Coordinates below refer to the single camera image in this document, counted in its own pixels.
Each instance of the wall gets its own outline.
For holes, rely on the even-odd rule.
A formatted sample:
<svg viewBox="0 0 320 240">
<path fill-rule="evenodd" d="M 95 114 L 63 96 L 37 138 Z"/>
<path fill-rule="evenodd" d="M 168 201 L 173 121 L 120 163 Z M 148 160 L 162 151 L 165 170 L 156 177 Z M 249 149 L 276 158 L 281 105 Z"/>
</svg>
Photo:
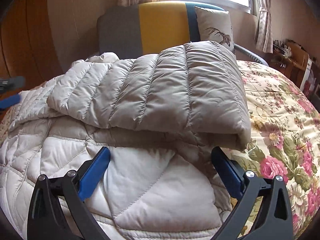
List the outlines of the wall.
<svg viewBox="0 0 320 240">
<path fill-rule="evenodd" d="M 0 26 L 1 77 L 24 76 L 27 90 L 62 73 L 52 42 L 47 0 L 14 0 Z"/>
<path fill-rule="evenodd" d="M 255 49 L 258 18 L 232 8 L 224 9 L 230 11 L 235 43 L 264 56 Z M 274 40 L 294 40 L 320 59 L 320 23 L 304 0 L 271 0 L 271 16 Z M 246 57 L 237 54 L 237 59 Z"/>
<path fill-rule="evenodd" d="M 97 19 L 117 0 L 47 0 L 55 50 L 64 71 L 99 51 Z"/>
<path fill-rule="evenodd" d="M 320 22 L 315 16 L 311 17 L 310 32 L 304 48 L 310 55 L 317 58 L 317 63 L 320 65 Z"/>
</svg>

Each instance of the quilted puffer jacket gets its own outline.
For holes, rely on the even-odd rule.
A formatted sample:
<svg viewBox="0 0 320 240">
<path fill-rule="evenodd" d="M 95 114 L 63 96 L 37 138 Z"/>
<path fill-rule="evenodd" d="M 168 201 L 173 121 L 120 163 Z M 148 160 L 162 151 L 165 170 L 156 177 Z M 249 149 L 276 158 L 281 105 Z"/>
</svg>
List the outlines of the quilted puffer jacket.
<svg viewBox="0 0 320 240">
<path fill-rule="evenodd" d="M 111 162 L 86 204 L 111 239 L 210 239 L 230 214 L 210 153 L 243 149 L 250 122 L 236 60 L 218 43 L 105 53 L 21 96 L 0 149 L 0 205 L 24 239 L 37 177 L 77 170 L 101 146 Z"/>
</svg>

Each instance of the decorative pillow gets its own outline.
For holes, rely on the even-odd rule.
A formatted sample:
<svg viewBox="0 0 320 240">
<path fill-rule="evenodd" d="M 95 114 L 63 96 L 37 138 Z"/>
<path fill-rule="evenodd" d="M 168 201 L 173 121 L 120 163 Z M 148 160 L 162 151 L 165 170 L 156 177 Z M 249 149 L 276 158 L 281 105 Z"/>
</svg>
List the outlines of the decorative pillow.
<svg viewBox="0 0 320 240">
<path fill-rule="evenodd" d="M 230 14 L 195 6 L 201 41 L 216 41 L 234 52 Z"/>
</svg>

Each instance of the pink rose print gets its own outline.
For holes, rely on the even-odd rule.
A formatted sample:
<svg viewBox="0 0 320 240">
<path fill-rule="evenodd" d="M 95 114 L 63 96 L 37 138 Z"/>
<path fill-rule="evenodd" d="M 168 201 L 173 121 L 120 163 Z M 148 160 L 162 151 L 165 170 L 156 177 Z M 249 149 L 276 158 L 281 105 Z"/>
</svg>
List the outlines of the pink rose print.
<svg viewBox="0 0 320 240">
<path fill-rule="evenodd" d="M 300 219 L 297 214 L 292 216 L 293 220 L 293 234 L 295 235 L 300 229 Z"/>
<path fill-rule="evenodd" d="M 246 84 L 247 84 L 247 81 L 248 81 L 248 79 L 247 79 L 247 78 L 242 77 L 242 82 L 243 82 L 243 84 L 244 84 L 244 85 L 246 85 Z"/>
<path fill-rule="evenodd" d="M 314 107 L 308 99 L 299 98 L 297 102 L 307 113 L 311 114 L 314 111 Z"/>
<path fill-rule="evenodd" d="M 312 163 L 311 162 L 304 162 L 302 164 L 304 171 L 306 172 L 306 174 L 308 174 L 310 177 L 312 177 Z"/>
<path fill-rule="evenodd" d="M 306 146 L 307 146 L 307 148 L 308 148 L 309 151 L 312 150 L 312 143 L 310 142 L 310 140 L 308 140 L 308 141 L 306 142 Z"/>
<path fill-rule="evenodd" d="M 279 80 L 280 81 L 280 79 L 279 79 L 279 76 L 278 75 L 276 75 L 276 74 L 272 74 L 271 75 L 274 79 L 276 79 L 276 80 Z"/>
<path fill-rule="evenodd" d="M 278 107 L 280 107 L 280 105 L 283 105 L 283 104 L 284 104 L 284 101 L 282 101 L 282 98 L 281 98 L 281 96 L 280 96 L 279 93 L 275 93 L 275 94 L 274 94 L 274 99 L 275 99 L 276 105 L 277 105 Z"/>
<path fill-rule="evenodd" d="M 308 150 L 305 150 L 305 152 L 303 154 L 303 159 L 305 162 L 312 163 L 312 155 L 310 154 L 310 152 Z"/>
<path fill-rule="evenodd" d="M 288 182 L 288 171 L 284 164 L 278 159 L 267 156 L 260 163 L 260 172 L 267 179 L 273 179 L 276 175 L 281 175 L 284 182 Z"/>
<path fill-rule="evenodd" d="M 299 126 L 300 129 L 303 129 L 303 124 L 302 124 L 301 120 L 298 117 L 295 117 L 294 122 L 295 122 L 295 124 L 297 126 Z"/>
<path fill-rule="evenodd" d="M 289 86 L 289 90 L 290 90 L 291 93 L 293 93 L 295 95 L 299 95 L 300 94 L 300 90 L 296 86 Z"/>
<path fill-rule="evenodd" d="M 314 123 L 315 127 L 319 130 L 320 129 L 320 119 L 314 118 L 313 123 Z"/>
<path fill-rule="evenodd" d="M 308 193 L 307 214 L 310 216 L 313 216 L 314 212 L 317 211 L 320 206 L 320 195 L 317 195 L 317 193 L 320 193 L 319 188 L 315 189 L 313 186 Z"/>
<path fill-rule="evenodd" d="M 260 134 L 267 146 L 275 146 L 279 150 L 283 148 L 283 136 L 280 128 L 273 124 L 266 122 L 260 129 Z"/>
</svg>

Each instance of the fabric seam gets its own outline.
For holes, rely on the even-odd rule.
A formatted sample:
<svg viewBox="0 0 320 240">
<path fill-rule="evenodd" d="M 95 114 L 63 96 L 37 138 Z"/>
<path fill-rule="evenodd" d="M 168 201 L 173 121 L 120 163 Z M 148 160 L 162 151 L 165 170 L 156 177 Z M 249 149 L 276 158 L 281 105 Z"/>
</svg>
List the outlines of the fabric seam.
<svg viewBox="0 0 320 240">
<path fill-rule="evenodd" d="M 90 106 L 91 106 L 91 104 L 92 104 L 93 98 L 94 98 L 94 96 L 97 94 L 97 91 L 98 91 L 98 88 L 99 88 L 101 82 L 104 80 L 105 76 L 107 75 L 107 73 L 108 73 L 108 71 L 109 71 L 109 67 L 106 67 L 106 69 L 107 69 L 106 72 L 103 74 L 102 78 L 99 80 L 99 84 L 97 85 L 94 94 L 93 94 L 92 97 L 90 98 L 90 103 L 89 103 L 89 106 L 88 106 L 88 108 L 86 109 L 86 111 L 85 111 L 85 113 L 84 113 L 83 120 L 84 120 L 84 119 L 86 118 L 86 116 L 87 116 L 87 113 L 88 113 L 89 108 L 90 108 Z"/>
<path fill-rule="evenodd" d="M 188 117 L 187 117 L 187 124 L 186 124 L 186 128 L 189 125 L 189 119 L 191 116 L 191 104 L 190 104 L 190 80 L 189 80 L 189 68 L 188 68 L 188 61 L 187 61 L 187 52 L 186 52 L 186 47 L 183 44 L 183 49 L 184 49 L 184 55 L 185 55 L 185 59 L 186 59 L 186 73 L 187 73 L 187 89 L 188 89 Z"/>
<path fill-rule="evenodd" d="M 119 215 L 121 215 L 123 212 L 125 212 L 126 210 L 128 210 L 134 203 L 136 203 L 140 198 L 142 198 L 142 196 L 143 196 L 145 193 L 147 193 L 147 192 L 152 188 L 152 186 L 153 186 L 154 184 L 156 184 L 156 183 L 159 181 L 159 179 L 162 177 L 162 175 L 164 174 L 164 172 L 167 170 L 167 168 L 168 168 L 168 166 L 169 166 L 169 164 L 170 164 L 170 162 L 171 162 L 171 160 L 173 159 L 174 156 L 175 156 L 175 154 L 171 157 L 171 159 L 170 159 L 169 162 L 168 162 L 168 165 L 164 168 L 164 170 L 162 171 L 162 173 L 160 174 L 160 176 L 158 177 L 158 179 L 156 179 L 156 181 L 154 181 L 154 182 L 147 188 L 147 190 L 146 190 L 145 192 L 143 192 L 140 196 L 138 196 L 137 199 L 136 199 L 135 201 L 133 201 L 129 206 L 127 206 L 124 210 L 122 210 L 122 211 L 121 211 L 120 213 L 118 213 L 117 215 L 112 216 L 113 219 L 115 219 L 116 217 L 118 217 Z"/>
<path fill-rule="evenodd" d="M 218 46 L 217 46 L 215 43 L 213 43 L 213 44 L 214 44 L 214 46 L 216 47 L 216 49 L 217 49 L 217 51 L 218 51 L 218 53 L 219 53 L 220 58 L 222 58 L 222 54 L 221 54 L 220 48 L 218 48 Z M 227 69 L 227 68 L 226 68 L 226 64 L 224 63 L 224 61 L 221 60 L 221 62 L 223 63 L 223 66 L 225 67 L 225 69 Z M 230 67 L 229 67 L 229 65 L 228 65 L 228 70 L 227 70 L 226 72 L 227 72 L 227 74 L 228 74 L 228 76 L 229 76 L 229 83 L 230 83 L 230 85 L 231 85 L 231 87 L 232 87 L 232 90 L 233 90 L 233 93 L 234 93 L 234 95 L 235 95 L 235 98 L 236 98 L 237 102 L 239 102 L 239 94 L 236 92 L 235 85 L 234 85 L 234 83 L 231 81 L 231 80 L 233 80 L 233 79 L 231 79 L 231 75 L 230 75 L 230 72 L 229 72 L 229 71 L 230 71 Z M 243 120 L 243 115 L 242 115 L 239 107 L 237 107 L 237 111 L 238 111 L 239 116 L 240 116 L 241 127 L 243 128 L 243 127 L 244 127 L 244 120 Z"/>
<path fill-rule="evenodd" d="M 78 80 L 78 82 L 75 84 L 75 87 L 71 90 L 71 92 L 69 93 L 68 97 L 64 100 L 64 102 L 61 104 L 61 108 L 65 107 L 68 102 L 69 99 L 71 97 L 71 95 L 73 94 L 73 92 L 75 91 L 75 89 L 77 88 L 77 86 L 79 85 L 79 83 L 81 82 L 81 80 L 85 77 L 85 75 L 87 74 L 87 72 L 91 69 L 91 67 L 93 66 L 93 63 L 90 62 L 91 64 L 89 65 L 88 69 L 84 72 L 83 76 Z"/>
<path fill-rule="evenodd" d="M 209 228 L 209 229 L 204 229 L 204 230 L 199 230 L 199 231 L 180 231 L 180 232 L 170 232 L 170 231 L 143 231 L 143 230 L 133 230 L 133 229 L 125 229 L 125 228 L 121 228 L 121 227 L 117 227 L 121 230 L 125 230 L 125 231 L 133 231 L 133 232 L 141 232 L 141 233 L 172 233 L 172 234 L 175 234 L 175 233 L 200 233 L 200 232 L 204 232 L 204 231 L 210 231 L 210 230 L 215 230 L 219 227 L 216 227 L 216 228 Z"/>
<path fill-rule="evenodd" d="M 198 236 L 198 237 L 190 238 L 190 237 L 163 237 L 163 236 L 160 236 L 160 237 L 149 237 L 149 236 L 142 237 L 142 236 L 132 236 L 132 235 L 123 234 L 123 236 L 129 236 L 129 237 L 139 238 L 139 239 L 199 239 L 199 238 L 210 237 L 210 236 L 213 236 L 213 235 L 214 234 L 210 234 L 210 235 L 207 235 L 207 236 Z"/>
<path fill-rule="evenodd" d="M 80 155 L 81 153 L 83 153 L 83 151 L 87 148 L 87 146 L 84 144 L 84 147 L 81 151 L 79 151 L 75 156 L 72 157 L 72 159 L 70 161 L 68 161 L 63 167 L 61 167 L 60 169 L 58 169 L 57 171 L 55 171 L 54 173 L 47 175 L 47 177 L 51 177 L 52 175 L 56 174 L 58 171 L 61 171 L 64 167 L 66 167 L 70 162 L 72 162 L 72 160 L 74 160 L 74 158 L 76 158 L 78 155 Z"/>
<path fill-rule="evenodd" d="M 127 81 L 128 76 L 129 76 L 131 70 L 133 69 L 134 63 L 135 63 L 135 61 L 132 62 L 132 65 L 131 65 L 128 73 L 126 74 L 126 76 L 125 76 L 125 78 L 124 78 L 124 81 L 123 81 L 123 83 L 122 83 L 122 85 L 121 85 L 121 88 L 120 88 L 120 90 L 119 90 L 119 93 L 118 93 L 118 95 L 116 96 L 116 100 L 115 100 L 115 103 L 114 103 L 114 105 L 113 105 L 113 107 L 112 107 L 112 109 L 111 109 L 111 112 L 110 112 L 110 115 L 109 115 L 109 118 L 108 118 L 108 122 L 109 122 L 109 120 L 111 119 L 111 117 L 113 116 L 113 114 L 114 114 L 115 111 L 116 111 L 116 104 L 117 104 L 117 102 L 118 102 L 118 100 L 119 100 L 119 98 L 120 98 L 120 95 L 121 95 L 122 91 L 123 91 L 124 84 L 125 84 L 125 82 Z"/>
<path fill-rule="evenodd" d="M 141 124 L 142 119 L 143 119 L 143 116 L 144 116 L 144 113 L 145 113 L 145 111 L 146 111 L 146 109 L 147 109 L 147 101 L 148 101 L 148 97 L 149 97 L 149 92 L 150 92 L 150 88 L 151 88 L 153 76 L 154 76 L 154 74 L 155 74 L 155 72 L 156 72 L 156 67 L 157 67 L 157 63 L 158 63 L 159 57 L 160 57 L 160 56 L 159 56 L 159 54 L 158 54 L 158 57 L 157 57 L 156 62 L 155 62 L 155 67 L 153 68 L 153 72 L 152 72 L 151 77 L 150 77 L 150 83 L 149 83 L 148 92 L 147 92 L 147 95 L 146 95 L 146 102 L 145 102 L 145 105 L 144 105 L 144 107 L 143 107 L 143 112 L 142 112 L 142 115 L 141 115 L 141 119 L 139 120 L 137 126 L 139 126 L 139 125 Z"/>
<path fill-rule="evenodd" d="M 87 140 L 81 140 L 81 139 L 77 139 L 77 138 L 72 138 L 72 137 L 65 137 L 65 136 L 61 136 L 61 135 L 58 135 L 58 134 L 48 134 L 47 136 L 48 138 L 51 137 L 51 138 L 56 138 L 56 139 L 60 139 L 60 140 L 66 140 L 66 141 L 73 141 L 73 142 L 86 142 Z"/>
<path fill-rule="evenodd" d="M 40 149 L 42 148 L 42 145 L 43 145 L 43 143 L 44 143 L 44 141 L 45 141 L 45 139 L 46 139 L 46 137 L 47 137 L 47 135 L 48 135 L 48 132 L 49 132 L 49 130 L 50 130 L 49 127 L 50 127 L 50 125 L 48 125 L 48 129 L 47 129 L 46 135 L 44 136 L 43 141 L 42 141 L 41 144 L 39 145 L 39 149 L 38 149 L 38 150 L 30 157 L 30 159 L 28 160 L 28 162 L 27 162 L 27 164 L 26 164 L 25 174 L 24 174 L 24 176 L 23 176 L 23 178 L 22 178 L 21 183 L 20 183 L 19 186 L 17 187 L 16 192 L 15 192 L 14 195 L 13 195 L 12 210 L 14 210 L 13 215 L 14 215 L 14 220 L 15 220 L 15 221 L 17 221 L 17 215 L 16 215 L 14 203 L 15 203 L 15 201 L 16 201 L 17 195 L 18 195 L 18 193 L 19 193 L 19 191 L 20 191 L 20 189 L 21 189 L 21 187 L 22 187 L 23 182 L 24 182 L 24 181 L 26 180 L 26 178 L 27 178 L 27 173 L 28 173 L 29 165 L 30 165 L 32 159 L 39 153 L 39 151 L 40 151 Z"/>
</svg>

